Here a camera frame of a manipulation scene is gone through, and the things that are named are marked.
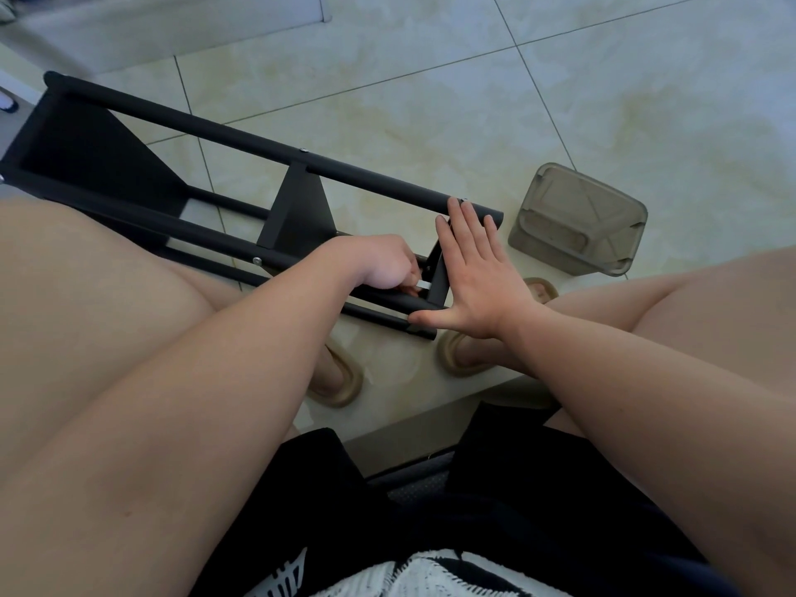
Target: trash can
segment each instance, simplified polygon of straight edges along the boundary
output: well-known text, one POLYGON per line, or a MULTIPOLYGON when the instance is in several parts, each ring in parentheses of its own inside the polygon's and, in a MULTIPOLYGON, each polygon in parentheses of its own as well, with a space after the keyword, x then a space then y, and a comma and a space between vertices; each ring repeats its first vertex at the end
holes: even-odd
POLYGON ((509 245, 574 276, 621 276, 631 269, 646 220, 640 201, 548 163, 536 170, 509 245))

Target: person's left hand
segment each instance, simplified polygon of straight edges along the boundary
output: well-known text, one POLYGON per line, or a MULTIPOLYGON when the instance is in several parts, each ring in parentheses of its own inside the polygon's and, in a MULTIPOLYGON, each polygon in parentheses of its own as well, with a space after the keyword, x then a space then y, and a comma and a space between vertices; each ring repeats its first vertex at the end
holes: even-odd
POLYGON ((420 267, 415 254, 398 235, 339 236, 329 241, 346 262, 355 264, 357 285, 397 287, 416 296, 420 267))

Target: slipper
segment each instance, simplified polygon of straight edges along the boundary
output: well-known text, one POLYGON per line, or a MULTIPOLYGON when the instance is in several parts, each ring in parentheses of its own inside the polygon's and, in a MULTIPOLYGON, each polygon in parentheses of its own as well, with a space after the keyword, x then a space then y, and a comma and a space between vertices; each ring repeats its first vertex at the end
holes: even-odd
MULTIPOLYGON (((550 296, 550 299, 555 299, 558 297, 558 290, 549 280, 532 278, 524 279, 524 282, 529 288, 532 285, 542 285, 544 290, 547 291, 548 295, 550 296)), ((473 364, 471 366, 463 366, 456 362, 454 352, 459 346, 459 342, 465 337, 466 335, 463 332, 444 332, 437 344, 437 360, 439 361, 439 365, 445 369, 445 372, 454 377, 469 377, 472 375, 477 375, 479 372, 492 369, 494 364, 473 364)))
POLYGON ((349 355, 349 353, 331 337, 326 340, 325 347, 332 355, 334 363, 340 367, 343 373, 343 385, 333 396, 321 396, 312 390, 307 390, 307 395, 329 408, 343 408, 351 404, 359 392, 362 391, 364 372, 359 363, 349 355))

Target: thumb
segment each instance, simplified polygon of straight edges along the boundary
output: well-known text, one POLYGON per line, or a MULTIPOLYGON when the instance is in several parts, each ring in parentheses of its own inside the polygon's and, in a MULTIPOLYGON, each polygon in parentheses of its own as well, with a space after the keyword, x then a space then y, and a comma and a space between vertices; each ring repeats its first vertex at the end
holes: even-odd
POLYGON ((418 310, 412 312, 407 320, 413 325, 423 325, 433 329, 455 329, 458 314, 453 308, 447 310, 418 310))

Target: marble floor tile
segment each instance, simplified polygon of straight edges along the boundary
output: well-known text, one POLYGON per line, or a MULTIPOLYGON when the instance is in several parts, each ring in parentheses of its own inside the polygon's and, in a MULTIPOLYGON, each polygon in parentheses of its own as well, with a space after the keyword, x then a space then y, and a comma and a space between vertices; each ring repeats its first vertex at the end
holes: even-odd
POLYGON ((691 0, 521 46, 577 169, 646 204, 630 276, 796 241, 796 8, 691 0))
POLYGON ((194 114, 228 122, 512 45, 493 0, 328 0, 329 23, 179 56, 194 114))
MULTIPOLYGON (((180 178, 192 186, 204 190, 212 190, 207 169, 204 167, 199 139, 195 136, 178 136, 170 140, 156 142, 150 145, 150 150, 158 155, 160 159, 168 165, 180 178)), ((185 209, 180 215, 181 220, 196 223, 205 228, 212 228, 219 232, 224 232, 224 225, 221 222, 221 215, 215 205, 205 203, 195 199, 190 199, 185 205, 185 209)), ((168 247, 200 255, 208 260, 232 265, 233 260, 228 255, 222 255, 216 251, 211 251, 186 243, 185 241, 170 239, 168 247)), ((240 288, 237 282, 226 281, 235 288, 240 288)))
POLYGON ((518 44, 682 0, 495 0, 518 44))
MULTIPOLYGON (((128 69, 102 73, 95 76, 93 81, 101 86, 113 88, 125 94, 151 100, 157 104, 181 110, 185 113, 189 112, 188 101, 185 99, 180 73, 173 56, 128 69)), ((117 114, 117 117, 147 144, 179 134, 174 129, 158 126, 148 121, 142 121, 122 114, 117 114)))
MULTIPOLYGON (((359 90, 281 109, 233 127, 303 146, 315 153, 421 184, 505 212, 503 238, 536 169, 567 164, 517 50, 509 49, 359 90)), ((220 194, 270 207, 285 167, 203 143, 220 194)), ((418 252, 431 250, 434 213, 324 180, 337 227, 354 234, 397 232, 418 252)), ((261 223, 222 210, 227 232, 256 240, 261 223)), ((525 276, 567 290, 607 278, 570 279, 510 250, 525 276)), ((514 376, 494 369, 470 379, 439 370, 432 342, 341 317, 333 336, 365 368, 362 397, 343 410, 315 402, 311 427, 333 427, 343 439, 435 408, 514 376)))

